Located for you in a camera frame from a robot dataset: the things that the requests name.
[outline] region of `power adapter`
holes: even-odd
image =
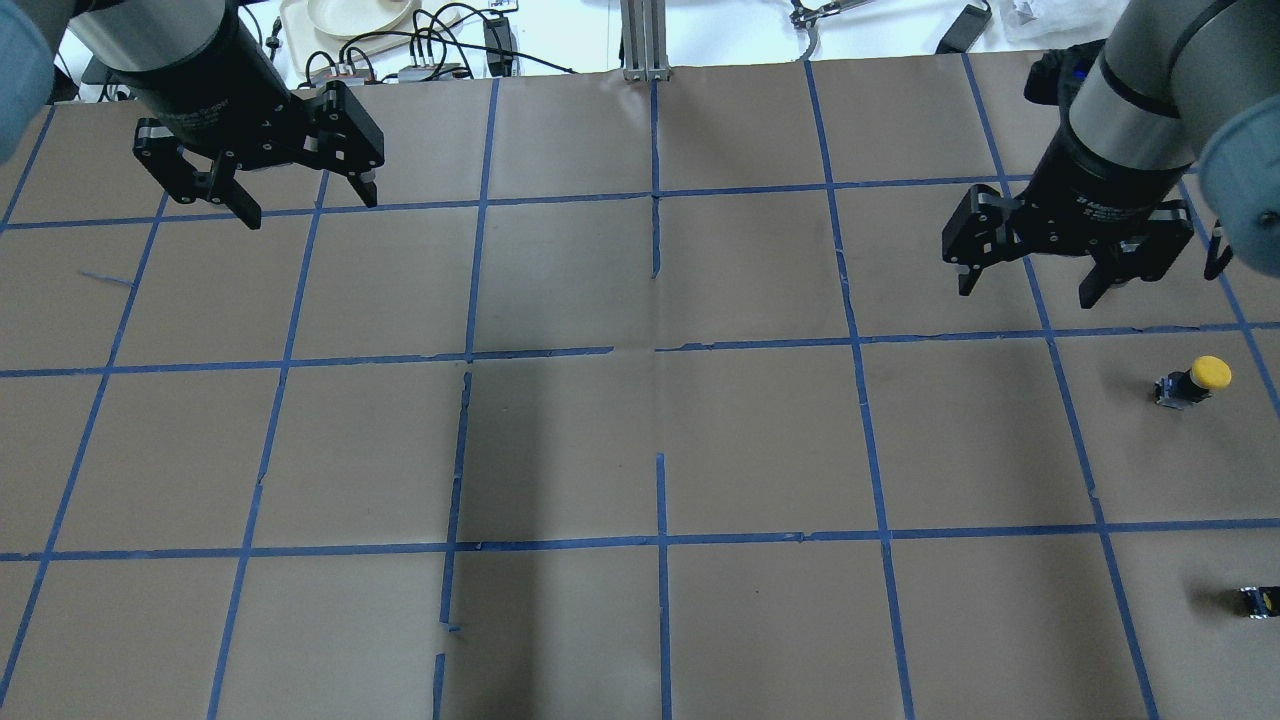
[[[507,19],[507,15],[498,15],[493,19],[485,18],[484,44],[488,47],[506,50],[507,53],[516,49],[516,41],[511,36],[511,20]],[[488,60],[490,76],[511,77],[512,69],[516,64],[516,58],[513,55],[504,55],[490,50],[488,53]]]

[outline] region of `gray robot arm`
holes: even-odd
[[[1280,277],[1277,28],[1280,0],[1133,0],[1101,53],[1051,54],[1056,88],[1032,97],[1033,73],[1028,99],[1057,104],[1061,123],[1027,191],[975,186],[943,229],[960,293],[1033,252],[1094,260],[1083,307],[1161,279],[1192,234],[1184,204],[1165,197],[1197,158],[1235,254]]]

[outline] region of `white plate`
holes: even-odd
[[[408,0],[307,0],[307,17],[316,29],[344,38],[387,29],[412,10]]]
[[[420,0],[410,0],[410,5],[417,9],[422,4]],[[457,12],[457,8],[449,8],[440,17],[440,22],[452,24],[460,17],[461,13]],[[280,23],[284,27],[284,47],[289,51],[289,59],[293,60],[293,69],[298,73],[298,82],[302,81],[301,76],[303,74],[303,68],[306,67],[307,58],[312,53],[316,50],[324,50],[337,58],[338,50],[342,49],[342,44],[344,42],[332,35],[320,32],[316,29],[316,26],[311,24],[311,18],[307,17],[307,0],[282,0]],[[406,17],[399,22],[399,24],[389,29],[413,32],[413,20],[412,18]],[[361,40],[360,49],[376,56],[379,53],[384,53],[392,47],[399,47],[407,42],[407,37],[387,35]],[[317,61],[315,67],[319,68],[321,64],[321,61]],[[408,64],[408,54],[404,55],[404,64]]]

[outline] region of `small black object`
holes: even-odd
[[[951,23],[951,28],[947,29],[947,33],[942,36],[942,41],[938,42],[936,55],[965,53],[973,47],[973,44],[978,41],[978,37],[991,24],[991,3],[982,0],[982,4],[986,8],[964,6],[960,17],[956,18],[956,22]]]
[[[1213,281],[1235,258],[1235,251],[1228,245],[1222,247],[1222,222],[1213,223],[1213,233],[1208,238],[1208,258],[1204,259],[1204,279]]]
[[[485,18],[484,44],[488,47],[503,50],[506,53],[511,53],[516,49],[516,42],[511,37],[511,20],[507,19],[507,15],[498,15],[492,19]],[[494,53],[493,50],[488,53],[490,76],[511,77],[516,58],[507,55],[506,53]]]
[[[1244,614],[1256,620],[1280,618],[1280,587],[1240,588]]]

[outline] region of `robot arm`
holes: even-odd
[[[365,205],[378,204],[378,124],[340,82],[310,100],[289,92],[229,0],[17,0],[17,8],[50,47],[69,20],[155,114],[138,120],[133,154],[174,201],[225,205],[256,229],[261,208],[236,173],[298,163],[340,173]],[[184,151],[211,160],[210,169],[196,169]]]
[[[1133,0],[1105,47],[1046,55],[1027,96],[1061,108],[1057,135],[1025,192],[975,186],[947,223],[960,293],[1032,252],[1093,258],[1082,307],[1158,281],[1192,234],[1164,200],[1196,158],[1235,254],[1280,275],[1277,27],[1280,0]]]

